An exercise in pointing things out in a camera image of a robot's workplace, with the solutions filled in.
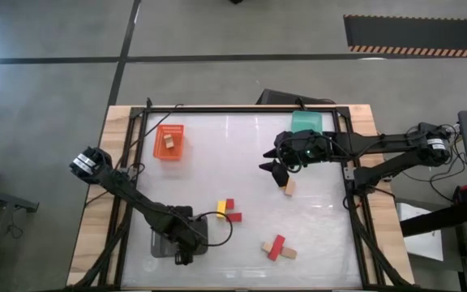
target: black and orange striped mat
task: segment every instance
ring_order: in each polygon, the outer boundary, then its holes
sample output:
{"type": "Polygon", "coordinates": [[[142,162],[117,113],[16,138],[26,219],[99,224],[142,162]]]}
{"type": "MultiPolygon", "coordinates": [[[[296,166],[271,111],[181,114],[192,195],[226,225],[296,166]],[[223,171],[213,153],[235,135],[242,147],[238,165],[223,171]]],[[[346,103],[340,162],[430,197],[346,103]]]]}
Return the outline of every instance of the black and orange striped mat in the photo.
{"type": "Polygon", "coordinates": [[[344,15],[353,52],[467,58],[467,19],[344,15]]]}

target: orange plastic bin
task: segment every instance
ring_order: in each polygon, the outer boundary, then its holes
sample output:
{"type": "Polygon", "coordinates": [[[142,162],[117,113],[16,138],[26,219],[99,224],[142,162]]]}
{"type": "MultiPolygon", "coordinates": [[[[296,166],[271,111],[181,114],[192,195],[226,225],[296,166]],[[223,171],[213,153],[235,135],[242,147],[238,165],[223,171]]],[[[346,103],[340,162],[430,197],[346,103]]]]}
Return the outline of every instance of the orange plastic bin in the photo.
{"type": "Polygon", "coordinates": [[[158,126],[156,131],[156,140],[154,142],[154,157],[161,160],[176,161],[182,158],[183,154],[183,125],[164,125],[158,126]],[[165,146],[164,135],[172,135],[174,147],[167,149],[165,146]]]}

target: wooden block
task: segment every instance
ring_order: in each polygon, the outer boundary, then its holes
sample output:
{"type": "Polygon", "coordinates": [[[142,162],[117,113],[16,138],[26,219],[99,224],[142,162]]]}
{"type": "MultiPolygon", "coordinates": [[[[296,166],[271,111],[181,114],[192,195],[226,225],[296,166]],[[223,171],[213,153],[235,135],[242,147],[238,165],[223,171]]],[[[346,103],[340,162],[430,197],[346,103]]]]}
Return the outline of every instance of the wooden block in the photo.
{"type": "Polygon", "coordinates": [[[167,149],[174,147],[174,140],[172,139],[171,134],[164,135],[163,139],[165,140],[165,146],[167,149]]]}
{"type": "Polygon", "coordinates": [[[270,251],[272,251],[272,244],[271,243],[263,243],[263,251],[266,251],[267,253],[269,253],[270,251]]]}
{"type": "Polygon", "coordinates": [[[277,235],[275,238],[275,242],[273,242],[273,246],[271,251],[268,254],[268,258],[270,260],[275,261],[276,258],[279,256],[279,253],[281,253],[282,246],[284,245],[285,238],[282,235],[277,235]]]}
{"type": "Polygon", "coordinates": [[[230,213],[230,214],[226,214],[226,216],[232,222],[241,222],[242,221],[242,213],[230,213]]]}
{"type": "MultiPolygon", "coordinates": [[[[217,202],[217,212],[225,213],[226,212],[226,201],[217,202]]],[[[217,214],[218,217],[224,218],[223,215],[217,214]]]]}
{"type": "Polygon", "coordinates": [[[226,199],[226,209],[231,210],[234,208],[234,199],[226,199]]]}
{"type": "Polygon", "coordinates": [[[288,184],[285,186],[284,194],[285,195],[293,195],[293,193],[295,192],[295,187],[296,186],[297,186],[297,183],[292,178],[289,178],[288,179],[288,184]]]}
{"type": "Polygon", "coordinates": [[[297,258],[297,251],[295,251],[293,248],[289,247],[282,247],[281,249],[281,256],[285,256],[290,259],[296,259],[297,258]]]}

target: wooden table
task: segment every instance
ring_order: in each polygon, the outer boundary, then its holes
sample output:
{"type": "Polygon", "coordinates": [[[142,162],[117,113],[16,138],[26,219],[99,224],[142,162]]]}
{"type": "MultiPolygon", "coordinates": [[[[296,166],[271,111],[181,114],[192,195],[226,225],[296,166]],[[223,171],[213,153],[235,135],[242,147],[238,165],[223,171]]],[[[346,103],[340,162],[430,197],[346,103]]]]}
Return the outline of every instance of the wooden table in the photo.
{"type": "MultiPolygon", "coordinates": [[[[246,105],[232,105],[235,107],[246,107],[246,105]]],[[[248,105],[259,107],[278,107],[289,105],[248,105]]],[[[308,105],[310,108],[329,107],[332,105],[308,105]]],[[[371,107],[369,105],[336,105],[348,106],[350,109],[353,130],[361,135],[376,135],[374,119],[372,117],[371,107]]],[[[102,132],[100,148],[105,150],[113,161],[117,161],[122,155],[126,128],[131,107],[129,105],[117,105],[109,107],[105,120],[104,130],[102,132]]],[[[130,152],[130,161],[133,160],[135,149],[130,152]]],[[[365,155],[360,159],[362,166],[374,166],[383,162],[381,154],[365,155]]],[[[379,188],[390,191],[389,183],[381,182],[379,188]]],[[[104,191],[102,187],[90,186],[88,198],[94,198],[104,191]]],[[[401,233],[399,219],[396,213],[394,200],[390,195],[375,192],[368,195],[371,216],[375,228],[375,235],[378,246],[385,254],[388,261],[399,272],[399,274],[408,282],[413,283],[412,269],[410,268],[409,258],[406,253],[405,241],[401,233]]],[[[79,235],[75,246],[75,252],[71,261],[71,268],[67,280],[67,285],[75,284],[81,279],[86,271],[91,268],[96,258],[101,253],[105,245],[105,239],[108,231],[109,217],[113,204],[112,195],[104,195],[91,204],[91,208],[86,208],[82,216],[79,235]]],[[[367,270],[370,283],[376,283],[375,272],[370,252],[364,247],[367,270]]],[[[118,254],[118,248],[115,249],[111,258],[108,283],[112,284],[114,279],[115,262],[118,254]]]]}

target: red block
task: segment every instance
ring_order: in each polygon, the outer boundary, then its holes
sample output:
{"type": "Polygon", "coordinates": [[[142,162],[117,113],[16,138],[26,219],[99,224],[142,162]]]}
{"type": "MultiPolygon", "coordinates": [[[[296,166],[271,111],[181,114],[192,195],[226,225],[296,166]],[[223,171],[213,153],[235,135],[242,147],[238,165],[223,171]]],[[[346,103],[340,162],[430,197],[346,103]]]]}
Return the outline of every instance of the red block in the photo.
{"type": "Polygon", "coordinates": [[[281,253],[282,246],[284,246],[284,241],[285,241],[284,236],[282,235],[276,236],[275,241],[273,242],[273,247],[268,254],[268,258],[270,260],[275,261],[276,258],[279,256],[279,254],[281,253]]]}
{"type": "Polygon", "coordinates": [[[226,199],[226,209],[230,210],[234,208],[234,199],[226,199]]]}
{"type": "Polygon", "coordinates": [[[232,222],[240,222],[240,221],[242,221],[242,213],[231,213],[231,214],[226,214],[226,216],[227,216],[232,222]]]}

